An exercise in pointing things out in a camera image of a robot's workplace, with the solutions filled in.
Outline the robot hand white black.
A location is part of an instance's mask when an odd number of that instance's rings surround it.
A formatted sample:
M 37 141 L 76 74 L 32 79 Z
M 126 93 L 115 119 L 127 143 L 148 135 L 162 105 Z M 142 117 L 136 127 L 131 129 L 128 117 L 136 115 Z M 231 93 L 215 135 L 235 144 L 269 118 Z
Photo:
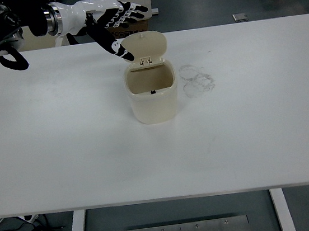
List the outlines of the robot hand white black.
M 82 0 L 73 5 L 52 3 L 60 15 L 58 25 L 61 35 L 89 35 L 97 44 L 112 55 L 133 61 L 134 55 L 126 50 L 108 30 L 125 23 L 144 19 L 148 8 L 132 2 L 118 0 Z

